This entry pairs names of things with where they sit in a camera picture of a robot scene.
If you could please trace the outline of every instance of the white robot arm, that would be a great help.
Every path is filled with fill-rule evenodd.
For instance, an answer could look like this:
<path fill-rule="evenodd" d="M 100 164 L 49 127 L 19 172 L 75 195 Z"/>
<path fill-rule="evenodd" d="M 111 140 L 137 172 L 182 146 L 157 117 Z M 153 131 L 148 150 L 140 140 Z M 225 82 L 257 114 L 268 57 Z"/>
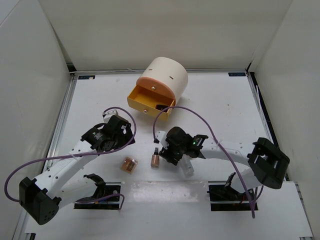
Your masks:
<path fill-rule="evenodd" d="M 133 137 L 131 124 L 118 116 L 116 110 L 104 114 L 103 120 L 104 123 L 87 131 L 70 150 L 68 154 L 71 158 L 61 159 L 34 179 L 26 177 L 20 182 L 20 205 L 39 225 L 49 222 L 60 208 L 70 203 L 82 198 L 94 202 L 104 196 L 106 184 L 95 174 L 84 175 L 78 181 L 69 181 L 87 163 L 97 158 L 99 153 L 119 149 Z"/>
<path fill-rule="evenodd" d="M 214 139 L 206 135 L 192 137 L 177 126 L 168 133 L 158 131 L 155 135 L 157 142 L 162 145 L 159 155 L 174 165 L 178 164 L 183 155 L 191 158 L 229 160 Z M 250 167 L 241 173 L 248 189 L 261 185 L 273 189 L 281 188 L 290 160 L 268 139 L 260 137 L 253 144 L 228 141 L 220 144 L 234 162 Z M 235 173 L 229 176 L 224 187 L 226 192 L 235 194 L 245 191 L 239 176 Z"/>

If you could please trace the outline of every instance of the wall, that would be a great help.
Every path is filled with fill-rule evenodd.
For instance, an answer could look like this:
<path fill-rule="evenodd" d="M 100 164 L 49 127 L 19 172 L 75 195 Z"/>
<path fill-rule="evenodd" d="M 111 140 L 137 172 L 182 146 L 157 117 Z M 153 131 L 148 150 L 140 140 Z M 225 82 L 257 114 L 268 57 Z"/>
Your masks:
<path fill-rule="evenodd" d="M 54 32 L 38 1 L 12 3 L 0 3 L 2 186 L 16 167 L 46 154 L 70 79 Z M 39 168 L 40 165 L 18 172 L 9 183 L 9 193 L 17 198 L 20 180 L 33 177 Z M 9 201 L 3 190 L 0 203 L 0 239 L 7 240 L 14 234 L 22 208 Z"/>
<path fill-rule="evenodd" d="M 292 0 L 40 0 L 77 70 L 254 69 Z"/>
<path fill-rule="evenodd" d="M 289 173 L 320 239 L 320 1 L 294 0 L 256 70 Z"/>

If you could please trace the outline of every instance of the white table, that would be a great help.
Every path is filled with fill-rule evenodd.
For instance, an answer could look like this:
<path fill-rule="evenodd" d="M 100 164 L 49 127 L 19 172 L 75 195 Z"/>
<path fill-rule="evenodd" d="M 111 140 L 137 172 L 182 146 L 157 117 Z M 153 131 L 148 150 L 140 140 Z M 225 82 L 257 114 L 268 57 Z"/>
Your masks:
<path fill-rule="evenodd" d="M 151 168 L 151 155 L 157 146 L 152 137 L 154 119 L 127 104 L 127 95 L 139 75 L 98 74 L 95 79 L 78 80 L 55 153 L 63 155 L 72 149 L 81 135 L 102 122 L 106 108 L 128 110 L 137 123 L 136 143 L 115 154 L 99 156 L 72 178 L 95 173 L 106 182 L 121 182 L 121 193 L 126 196 L 122 210 L 80 210 L 70 204 L 46 225 L 39 226 L 29 218 L 26 233 L 36 233 L 36 240 L 298 240 L 312 235 L 292 182 L 285 182 L 280 190 L 266 188 L 257 203 L 256 219 L 252 219 L 249 211 L 210 211 L 208 181 L 226 181 L 234 172 L 230 162 L 193 160 L 195 172 L 190 178 L 163 159 L 159 169 Z M 258 137 L 268 138 L 246 76 L 189 73 L 178 105 L 203 116 L 219 140 L 252 143 Z M 129 120 L 125 113 L 120 115 Z M 192 136 L 210 134 L 200 119 L 182 109 L 174 109 L 168 122 L 159 121 L 156 130 L 168 131 L 174 126 Z M 131 175 L 120 170 L 126 156 L 138 160 Z M 241 171 L 247 168 L 238 167 Z"/>

